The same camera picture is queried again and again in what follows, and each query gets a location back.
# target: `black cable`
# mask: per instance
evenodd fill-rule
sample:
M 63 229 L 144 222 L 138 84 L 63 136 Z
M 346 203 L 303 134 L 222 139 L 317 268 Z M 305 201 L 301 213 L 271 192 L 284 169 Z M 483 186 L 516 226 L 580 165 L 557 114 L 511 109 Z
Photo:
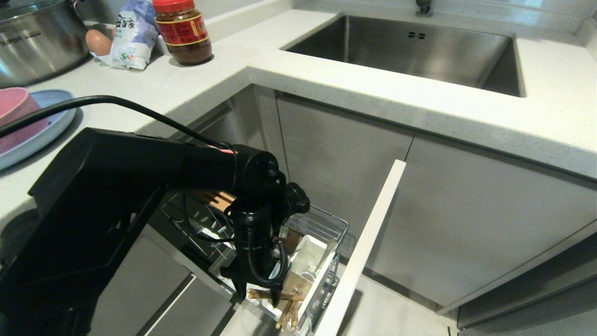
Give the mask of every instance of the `black cable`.
M 9 123 L 9 124 L 6 124 L 6 125 L 0 127 L 0 138 L 6 136 L 16 130 L 20 130 L 25 126 L 31 125 L 36 121 L 42 120 L 44 118 L 47 118 L 51 115 L 60 113 L 62 111 L 66 111 L 66 110 L 72 109 L 72 108 L 87 106 L 87 105 L 101 104 L 101 103 L 116 104 L 116 105 L 120 105 L 122 107 L 126 107 L 129 109 L 135 110 L 144 115 L 152 117 L 153 119 L 158 120 L 168 126 L 171 126 L 175 129 L 201 141 L 201 142 L 205 142 L 208 145 L 211 145 L 211 146 L 214 146 L 214 147 L 217 147 L 220 149 L 230 149 L 225 143 L 220 143 L 220 142 L 211 140 L 203 135 L 200 135 L 199 133 L 186 127 L 185 125 L 177 123 L 176 121 L 166 117 L 165 115 L 161 115 L 143 105 L 139 105 L 130 100 L 126 100 L 124 98 L 119 98 L 119 97 L 115 97 L 115 96 L 80 97 L 80 98 L 74 98 L 71 100 L 67 100 L 65 102 L 56 103 L 56 104 L 48 106 L 46 108 L 42 108 L 42 109 L 37 110 L 29 115 L 26 115 L 23 118 L 15 120 L 12 123 Z
M 255 239 L 255 232 L 251 228 L 247 228 L 248 230 L 248 239 L 247 239 L 247 259 L 249 259 L 249 268 L 251 269 L 251 273 L 255 277 L 255 279 L 260 282 L 262 285 L 270 286 L 275 285 L 277 283 L 281 283 L 284 279 L 286 268 L 288 267 L 288 256 L 286 254 L 286 248 L 284 247 L 284 242 L 282 240 L 278 240 L 276 243 L 278 244 L 278 249 L 280 250 L 280 271 L 278 275 L 276 275 L 273 279 L 265 279 L 259 275 L 255 265 L 253 264 L 253 256 L 251 255 L 251 251 L 253 249 L 253 240 Z
M 186 194 L 181 193 L 180 195 L 180 210 L 183 212 L 183 222 L 187 226 L 187 229 L 193 234 L 193 236 L 197 237 L 198 239 L 205 240 L 206 242 L 211 243 L 227 243 L 227 242 L 234 242 L 234 238 L 226 238 L 226 239 L 215 239 L 212 237 L 204 236 L 200 232 L 197 232 L 193 225 L 191 225 L 189 220 L 189 214 L 186 212 Z

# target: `cabinet door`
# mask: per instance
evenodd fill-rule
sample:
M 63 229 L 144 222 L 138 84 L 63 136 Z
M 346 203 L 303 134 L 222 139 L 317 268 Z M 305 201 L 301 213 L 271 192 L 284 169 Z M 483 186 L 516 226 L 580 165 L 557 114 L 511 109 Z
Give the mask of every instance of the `cabinet door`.
M 350 257 L 394 159 L 404 160 L 413 134 L 370 118 L 290 97 L 278 99 L 289 179 L 311 202 L 349 227 Z
M 90 336 L 136 335 L 189 271 L 141 235 L 100 295 Z
M 212 335 L 231 308 L 228 300 L 193 276 L 147 336 Z
M 594 190 L 464 149 L 415 137 L 367 264 L 443 306 L 537 266 L 587 237 L 579 230 L 595 219 Z
M 403 161 L 395 160 L 393 162 L 381 191 L 375 197 L 374 206 L 370 211 L 369 209 L 366 210 L 368 219 L 358 242 L 356 242 L 354 254 L 346 264 L 346 268 L 338 282 L 338 287 L 326 307 L 321 320 L 318 322 L 315 336 L 338 334 L 352 295 L 355 293 L 356 284 L 365 268 L 365 263 L 376 243 L 376 239 L 380 237 L 381 226 L 387 217 L 387 211 L 392 204 L 396 189 L 404 174 L 405 166 L 406 164 Z

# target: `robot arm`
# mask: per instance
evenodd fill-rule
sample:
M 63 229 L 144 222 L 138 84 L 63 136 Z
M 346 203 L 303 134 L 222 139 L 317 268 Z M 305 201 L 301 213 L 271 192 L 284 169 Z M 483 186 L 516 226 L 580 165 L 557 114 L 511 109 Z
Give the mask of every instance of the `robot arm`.
M 222 275 L 242 297 L 248 282 L 281 292 L 287 269 L 269 278 L 272 237 L 309 199 L 286 184 L 271 153 L 84 129 L 29 191 L 39 224 L 1 253 L 0 334 L 86 335 L 98 297 L 172 189 L 237 196 L 227 210 L 237 256 Z

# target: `quartz countertop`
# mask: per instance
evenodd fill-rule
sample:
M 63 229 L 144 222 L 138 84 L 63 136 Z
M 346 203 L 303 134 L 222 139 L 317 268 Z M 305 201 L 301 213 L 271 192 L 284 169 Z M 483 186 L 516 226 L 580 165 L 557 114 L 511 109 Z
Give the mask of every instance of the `quartz countertop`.
M 525 97 L 281 50 L 345 14 L 512 36 Z M 123 71 L 90 60 L 30 90 L 119 96 L 189 124 L 256 84 L 597 178 L 597 65 L 569 33 L 450 14 L 420 18 L 404 10 L 315 1 L 227 35 L 213 43 L 214 60 L 201 66 L 180 67 L 162 56 L 144 71 Z M 174 134 L 173 129 L 119 106 L 85 106 L 81 111 L 58 144 L 0 172 L 0 228 L 33 207 L 27 191 L 67 140 L 84 127 Z

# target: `blue plate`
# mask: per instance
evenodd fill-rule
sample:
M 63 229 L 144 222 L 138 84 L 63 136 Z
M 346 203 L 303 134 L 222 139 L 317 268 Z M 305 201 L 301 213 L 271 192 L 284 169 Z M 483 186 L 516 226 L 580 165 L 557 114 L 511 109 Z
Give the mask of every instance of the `blue plate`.
M 31 96 L 41 108 L 74 98 L 72 93 L 64 90 L 37 91 L 31 93 Z M 73 108 L 52 115 L 48 118 L 48 121 L 50 122 L 48 127 L 44 128 L 41 132 L 32 136 L 20 145 L 0 154 L 0 170 L 6 169 L 13 164 L 21 162 L 30 157 L 61 135 L 62 132 L 64 132 L 68 125 L 70 125 L 70 123 L 73 121 L 73 118 L 75 117 L 75 111 L 76 109 Z

